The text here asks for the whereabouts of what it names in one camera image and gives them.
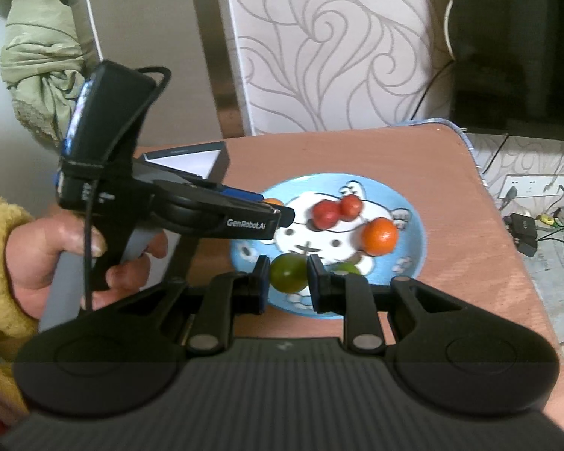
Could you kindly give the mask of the person's left hand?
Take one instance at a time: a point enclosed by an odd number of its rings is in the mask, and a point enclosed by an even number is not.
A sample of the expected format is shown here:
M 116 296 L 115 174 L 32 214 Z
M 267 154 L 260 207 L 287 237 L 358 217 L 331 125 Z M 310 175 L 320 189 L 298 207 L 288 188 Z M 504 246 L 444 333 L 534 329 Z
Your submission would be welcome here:
M 16 227 L 8 237 L 5 263 L 14 299 L 26 315 L 40 319 L 50 294 L 61 253 L 83 253 L 84 221 L 78 215 L 53 208 L 47 217 Z M 139 292 L 149 280 L 150 259 L 166 257 L 168 238 L 159 232 L 135 260 L 107 271 L 109 289 L 93 294 L 93 306 L 102 309 Z

